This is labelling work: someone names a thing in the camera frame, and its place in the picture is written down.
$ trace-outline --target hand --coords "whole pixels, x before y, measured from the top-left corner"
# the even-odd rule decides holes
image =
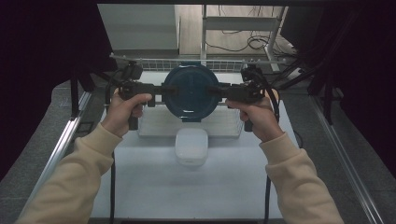
[[[253,133],[263,142],[268,142],[278,138],[283,134],[277,124],[270,99],[262,98],[261,101],[253,105],[226,100],[227,106],[240,110],[240,119],[242,121],[251,120],[253,123]]]
[[[151,100],[150,94],[137,94],[127,101],[123,101],[118,94],[118,89],[111,98],[111,104],[107,111],[102,126],[118,137],[123,137],[129,130],[128,118],[134,116],[140,118],[143,115],[142,103]]]

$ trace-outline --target forearm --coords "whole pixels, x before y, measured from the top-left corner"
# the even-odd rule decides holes
[[[288,223],[343,223],[326,185],[304,149],[286,134],[261,144],[266,171],[274,182],[279,209]]]
[[[78,138],[16,223],[87,223],[101,175],[111,166],[120,138],[102,126]]]

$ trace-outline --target blue plate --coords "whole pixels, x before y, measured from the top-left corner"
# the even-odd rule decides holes
[[[218,79],[199,63],[183,63],[174,68],[163,85],[177,86],[177,95],[164,95],[163,100],[169,111],[183,122],[200,122],[221,101],[219,96],[209,95],[206,90],[207,86],[218,86]]]

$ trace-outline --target cuff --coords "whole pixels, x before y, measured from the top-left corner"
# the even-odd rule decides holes
[[[81,138],[81,142],[87,147],[105,156],[111,156],[111,153],[121,141],[122,138],[106,130],[100,123],[90,134]]]
[[[268,164],[277,164],[300,153],[290,140],[287,133],[271,141],[261,143],[260,148],[267,157]]]

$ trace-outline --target person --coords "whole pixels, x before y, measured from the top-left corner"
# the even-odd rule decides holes
[[[101,175],[111,166],[112,152],[128,132],[128,118],[142,116],[150,94],[123,101],[115,92],[104,120],[85,137],[76,139],[75,151],[64,157],[49,180],[16,221],[22,223],[87,223]],[[276,122],[268,98],[255,105],[226,101],[250,119],[267,157],[265,169],[276,187],[278,206],[287,223],[343,223],[325,184],[317,176],[306,151],[297,148]]]

